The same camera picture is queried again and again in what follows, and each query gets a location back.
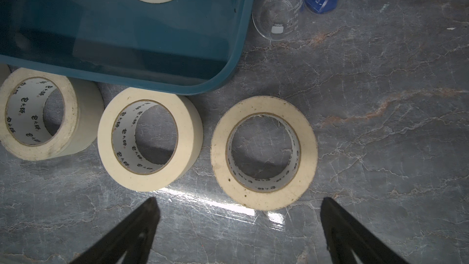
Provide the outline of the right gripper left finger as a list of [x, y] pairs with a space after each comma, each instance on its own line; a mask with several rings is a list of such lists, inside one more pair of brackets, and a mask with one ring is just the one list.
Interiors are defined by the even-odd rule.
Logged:
[[74, 264], [146, 264], [161, 214], [150, 197], [88, 250]]

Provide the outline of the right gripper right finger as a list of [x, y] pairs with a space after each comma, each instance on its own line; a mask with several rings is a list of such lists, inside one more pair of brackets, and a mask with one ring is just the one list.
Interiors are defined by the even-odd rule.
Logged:
[[322, 200], [320, 218], [334, 264], [406, 263], [332, 198]]

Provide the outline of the cream tape roll three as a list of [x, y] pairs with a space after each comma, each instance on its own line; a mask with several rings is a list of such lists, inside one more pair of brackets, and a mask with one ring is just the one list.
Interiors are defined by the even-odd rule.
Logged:
[[[136, 128], [145, 111], [159, 105], [172, 117], [177, 143], [169, 160], [158, 165], [138, 149]], [[152, 192], [183, 176], [203, 144], [203, 125], [195, 106], [184, 96], [128, 88], [107, 105], [98, 127], [98, 151], [107, 173], [133, 191]]]

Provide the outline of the cream tape roll four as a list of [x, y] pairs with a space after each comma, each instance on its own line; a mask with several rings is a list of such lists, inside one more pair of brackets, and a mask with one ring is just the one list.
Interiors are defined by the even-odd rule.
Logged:
[[[291, 139], [287, 167], [272, 178], [254, 178], [243, 172], [232, 155], [237, 129], [253, 117], [268, 116], [280, 122]], [[318, 164], [316, 136], [307, 118], [289, 102], [272, 96], [245, 99], [230, 108], [218, 122], [211, 140], [211, 165], [223, 191], [247, 208], [271, 211], [287, 207], [308, 190]]]

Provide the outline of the cream tape roll one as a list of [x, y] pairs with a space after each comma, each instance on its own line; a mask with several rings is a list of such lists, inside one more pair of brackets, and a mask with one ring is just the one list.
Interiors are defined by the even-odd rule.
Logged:
[[[54, 91], [62, 95], [64, 114], [61, 126], [51, 134], [44, 107]], [[104, 108], [91, 81], [18, 68], [1, 86], [1, 144], [28, 161], [76, 154], [96, 140]]]

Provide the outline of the teal plastic storage tray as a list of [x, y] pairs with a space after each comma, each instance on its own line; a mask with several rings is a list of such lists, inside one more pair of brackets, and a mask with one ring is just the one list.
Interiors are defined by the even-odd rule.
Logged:
[[197, 95], [236, 72], [254, 0], [1, 0], [1, 62]]

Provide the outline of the glass flask with stopper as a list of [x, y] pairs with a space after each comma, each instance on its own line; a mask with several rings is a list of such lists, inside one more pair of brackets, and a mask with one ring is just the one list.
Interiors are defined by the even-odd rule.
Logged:
[[272, 42], [299, 35], [304, 0], [255, 0], [252, 21], [258, 33]]

